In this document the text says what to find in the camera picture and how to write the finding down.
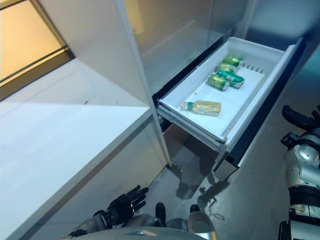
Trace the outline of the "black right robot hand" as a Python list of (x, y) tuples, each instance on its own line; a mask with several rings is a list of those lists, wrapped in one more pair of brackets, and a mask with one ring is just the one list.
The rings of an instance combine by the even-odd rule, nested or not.
[(317, 110), (311, 112), (310, 117), (303, 115), (302, 113), (293, 110), (289, 105), (282, 107), (282, 116), (292, 125), (310, 131), (320, 128), (320, 106), (317, 106)]

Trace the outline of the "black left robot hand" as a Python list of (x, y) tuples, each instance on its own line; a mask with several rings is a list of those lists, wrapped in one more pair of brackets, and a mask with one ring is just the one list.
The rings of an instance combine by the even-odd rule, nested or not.
[(102, 217), (108, 229), (123, 224), (146, 205), (145, 198), (148, 191), (148, 187), (141, 188), (140, 185), (137, 185), (131, 191), (114, 199), (106, 210), (97, 211), (93, 217)]

